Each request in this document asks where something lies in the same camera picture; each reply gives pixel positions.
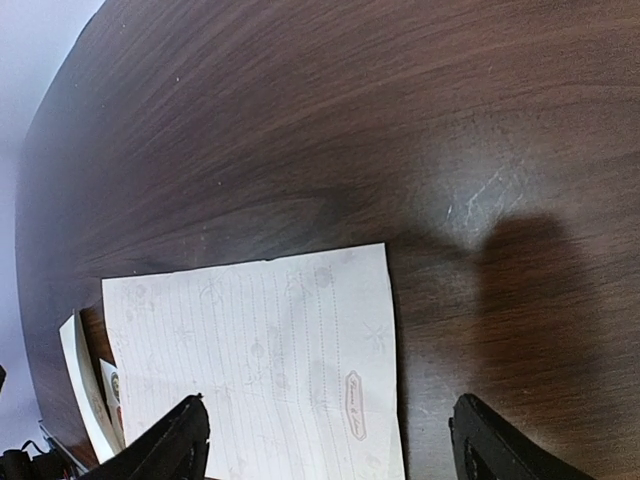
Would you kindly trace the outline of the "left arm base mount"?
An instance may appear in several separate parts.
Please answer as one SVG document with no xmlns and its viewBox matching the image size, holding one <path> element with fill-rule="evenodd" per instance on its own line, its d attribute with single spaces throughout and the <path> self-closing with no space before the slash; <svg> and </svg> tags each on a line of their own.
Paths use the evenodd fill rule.
<svg viewBox="0 0 640 480">
<path fill-rule="evenodd" d="M 19 449 L 9 449 L 1 455 L 2 480 L 80 479 L 88 468 L 70 450 L 38 422 L 43 439 L 49 447 L 42 450 L 33 440 Z"/>
</svg>

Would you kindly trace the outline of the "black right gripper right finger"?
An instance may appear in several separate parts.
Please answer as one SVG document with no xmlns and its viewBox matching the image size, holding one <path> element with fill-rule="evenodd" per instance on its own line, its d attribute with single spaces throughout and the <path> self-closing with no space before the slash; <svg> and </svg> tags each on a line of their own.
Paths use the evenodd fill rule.
<svg viewBox="0 0 640 480">
<path fill-rule="evenodd" d="M 474 394 L 458 398 L 449 430 L 459 479 L 591 478 L 539 447 Z"/>
</svg>

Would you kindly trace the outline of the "cream envelope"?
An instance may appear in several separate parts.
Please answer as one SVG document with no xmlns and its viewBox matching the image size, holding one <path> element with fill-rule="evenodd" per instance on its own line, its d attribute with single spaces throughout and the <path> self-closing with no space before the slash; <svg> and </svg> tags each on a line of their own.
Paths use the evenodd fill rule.
<svg viewBox="0 0 640 480">
<path fill-rule="evenodd" d="M 96 458 L 102 464 L 119 453 L 121 446 L 101 394 L 78 311 L 60 327 L 59 335 L 81 419 Z"/>
</svg>

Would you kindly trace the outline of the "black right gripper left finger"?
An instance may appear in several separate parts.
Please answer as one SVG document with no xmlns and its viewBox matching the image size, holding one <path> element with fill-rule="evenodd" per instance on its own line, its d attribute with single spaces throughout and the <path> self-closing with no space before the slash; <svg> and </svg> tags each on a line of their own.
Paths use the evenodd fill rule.
<svg viewBox="0 0 640 480">
<path fill-rule="evenodd" d="M 188 395 L 89 479 L 203 479 L 209 453 L 209 417 L 200 394 Z"/>
</svg>

